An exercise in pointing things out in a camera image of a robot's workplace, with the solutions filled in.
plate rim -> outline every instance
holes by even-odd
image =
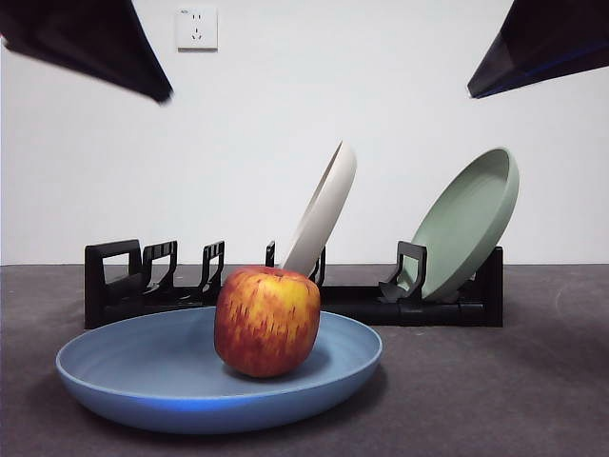
[[[91,330],[88,330],[88,331],[72,338],[59,349],[59,351],[57,352],[57,355],[55,356],[55,367],[59,371],[59,373],[61,374],[62,377],[67,378],[68,380],[70,380],[72,383],[78,385],[79,387],[84,387],[89,390],[95,390],[97,392],[110,394],[110,395],[114,395],[114,396],[128,397],[131,399],[152,399],[152,400],[163,400],[163,401],[171,401],[171,402],[175,402],[175,401],[218,402],[218,401],[223,401],[223,400],[228,400],[228,399],[234,400],[235,398],[259,399],[259,398],[272,397],[272,396],[278,396],[278,395],[286,395],[289,393],[300,392],[300,391],[304,391],[304,390],[311,390],[311,389],[317,388],[317,387],[329,386],[334,383],[340,382],[344,379],[347,379],[351,376],[354,376],[354,375],[356,375],[362,371],[365,371],[366,369],[376,365],[377,362],[379,361],[379,359],[381,358],[381,354],[383,353],[383,339],[381,338],[379,333],[374,328],[371,328],[371,327],[367,326],[366,324],[363,324],[360,321],[351,319],[350,317],[346,317],[341,314],[336,314],[334,312],[329,312],[329,311],[321,311],[321,314],[326,314],[326,315],[330,315],[330,316],[333,316],[333,317],[336,317],[339,319],[344,319],[347,322],[350,322],[351,324],[355,324],[355,325],[363,328],[364,330],[369,331],[376,338],[379,346],[378,346],[375,354],[369,360],[366,360],[366,362],[364,364],[362,364],[356,368],[353,368],[350,371],[348,371],[347,373],[344,373],[341,376],[330,379],[328,381],[310,383],[310,384],[307,384],[304,386],[296,386],[296,387],[292,387],[292,388],[282,388],[282,389],[270,390],[269,392],[261,392],[261,393],[236,393],[236,394],[230,394],[230,395],[214,395],[214,396],[172,396],[172,395],[153,395],[153,394],[146,395],[146,394],[142,394],[141,392],[117,390],[114,388],[101,387],[98,385],[94,385],[90,382],[83,381],[82,379],[79,379],[76,376],[68,373],[61,365],[61,356],[64,353],[64,351],[71,345],[77,344],[76,342],[78,340],[87,338],[88,335],[91,335],[91,333],[96,333],[98,331],[106,330],[108,327],[112,327],[112,326],[124,325],[126,322],[132,321],[135,319],[153,318],[155,316],[165,314],[165,313],[178,313],[178,312],[186,312],[186,311],[208,312],[210,309],[214,309],[214,311],[215,311],[216,307],[175,309],[175,310],[171,310],[171,311],[163,311],[163,312],[154,313],[154,314],[136,316],[136,317],[132,317],[129,319],[125,319],[123,321],[106,324],[105,326],[101,326],[98,328],[93,328]]]
[[[339,146],[336,147],[336,150],[330,157],[330,161],[326,165],[324,173],[304,209],[298,226],[292,234],[289,248],[284,256],[284,260],[280,264],[281,268],[292,269],[305,276],[310,274],[311,270],[314,269],[315,261],[327,244],[328,239],[332,235],[332,231],[341,217],[344,205],[346,204],[355,181],[357,167],[358,161],[355,151],[345,140],[341,140]],[[333,211],[331,211],[328,218],[327,213],[321,213],[321,208],[326,206],[330,201],[333,203]],[[318,228],[313,229],[316,226],[316,221],[319,222],[319,224],[317,224]],[[308,237],[311,236],[311,233],[316,232],[317,234],[320,232],[323,236],[321,238],[315,237],[314,239]],[[313,245],[309,246],[310,249],[307,251],[317,252],[314,256],[309,255],[309,259],[307,259],[310,264],[308,271],[304,271],[303,269],[304,262],[295,261],[293,257],[302,246],[306,245]]]

green plate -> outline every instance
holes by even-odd
[[[467,166],[438,198],[412,239],[427,247],[424,300],[453,294],[490,255],[514,211],[519,181],[512,154],[493,149]],[[398,285],[408,289],[416,275],[417,262],[404,259]]]

white plate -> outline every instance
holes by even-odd
[[[357,160],[353,149],[341,142],[296,228],[282,268],[306,276],[313,270],[341,214],[356,168]]]

white wall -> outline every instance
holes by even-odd
[[[510,0],[218,0],[217,53],[178,53],[182,3],[138,0],[175,95],[135,93],[3,50],[2,261],[81,263],[86,244],[225,239],[281,259],[340,139],[354,187],[329,263],[388,263],[448,182],[496,146],[521,195],[509,263],[609,261],[609,69],[487,99],[465,85]]]

plate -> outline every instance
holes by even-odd
[[[68,391],[131,427],[213,434],[275,427],[347,399],[372,375],[383,343],[372,328],[322,312],[309,357],[277,378],[227,367],[213,346],[215,308],[162,312],[84,333],[57,354]]]
[[[353,149],[341,142],[296,228],[282,268],[305,276],[313,270],[343,210],[356,168]]]
[[[467,166],[427,213],[412,243],[427,247],[424,300],[453,294],[481,267],[512,216],[519,171],[506,149],[492,149]],[[417,264],[404,259],[398,285],[408,289]]]

